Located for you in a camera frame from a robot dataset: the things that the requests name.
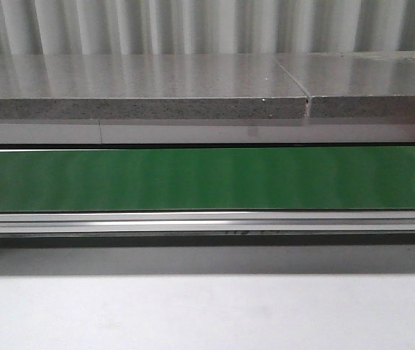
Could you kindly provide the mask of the green conveyor belt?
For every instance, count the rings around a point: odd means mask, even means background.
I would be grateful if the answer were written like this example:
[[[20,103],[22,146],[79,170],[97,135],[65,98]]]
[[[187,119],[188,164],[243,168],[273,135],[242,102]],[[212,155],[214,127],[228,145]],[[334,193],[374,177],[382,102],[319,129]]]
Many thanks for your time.
[[[0,152],[0,212],[415,209],[415,146]]]

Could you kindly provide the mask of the grey stone slab right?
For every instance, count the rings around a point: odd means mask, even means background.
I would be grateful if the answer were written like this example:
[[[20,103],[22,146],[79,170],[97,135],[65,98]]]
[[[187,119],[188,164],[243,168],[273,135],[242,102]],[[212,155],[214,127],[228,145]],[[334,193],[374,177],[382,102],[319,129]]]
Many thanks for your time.
[[[415,51],[288,53],[276,61],[307,95],[313,121],[415,123]]]

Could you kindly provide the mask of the grey stone slab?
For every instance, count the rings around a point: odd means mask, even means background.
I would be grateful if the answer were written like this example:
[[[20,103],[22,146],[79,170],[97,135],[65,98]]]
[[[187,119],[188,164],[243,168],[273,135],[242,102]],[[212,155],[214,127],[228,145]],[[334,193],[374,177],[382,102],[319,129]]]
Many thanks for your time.
[[[415,123],[415,51],[288,53],[276,61],[307,95],[313,121]]]
[[[285,120],[306,94],[271,55],[0,55],[0,120]]]

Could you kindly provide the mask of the grey stone slab left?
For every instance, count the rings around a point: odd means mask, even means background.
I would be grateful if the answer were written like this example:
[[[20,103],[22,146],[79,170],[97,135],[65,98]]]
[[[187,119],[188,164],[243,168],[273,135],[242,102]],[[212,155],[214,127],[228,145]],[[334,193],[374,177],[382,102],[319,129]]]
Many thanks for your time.
[[[0,55],[0,120],[285,120],[306,94],[271,55]]]

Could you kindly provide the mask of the white base panel under slabs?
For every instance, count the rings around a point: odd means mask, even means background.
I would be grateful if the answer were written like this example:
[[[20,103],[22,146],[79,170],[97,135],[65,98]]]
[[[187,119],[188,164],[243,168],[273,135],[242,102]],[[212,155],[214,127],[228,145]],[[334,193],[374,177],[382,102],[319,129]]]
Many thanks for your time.
[[[0,144],[415,143],[415,119],[0,121]]]

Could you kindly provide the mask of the aluminium conveyor side rail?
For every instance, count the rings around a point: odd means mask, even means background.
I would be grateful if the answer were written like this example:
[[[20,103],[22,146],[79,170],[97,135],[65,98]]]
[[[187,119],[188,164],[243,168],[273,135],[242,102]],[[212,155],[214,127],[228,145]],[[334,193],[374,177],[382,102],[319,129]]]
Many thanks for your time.
[[[415,233],[415,210],[1,213],[0,238]]]

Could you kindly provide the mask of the white corrugated wall panel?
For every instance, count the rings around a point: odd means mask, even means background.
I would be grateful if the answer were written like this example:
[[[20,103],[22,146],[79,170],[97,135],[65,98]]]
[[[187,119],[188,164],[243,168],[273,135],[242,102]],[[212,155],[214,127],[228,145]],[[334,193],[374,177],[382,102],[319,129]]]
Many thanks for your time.
[[[0,1],[0,54],[415,50],[415,1]]]

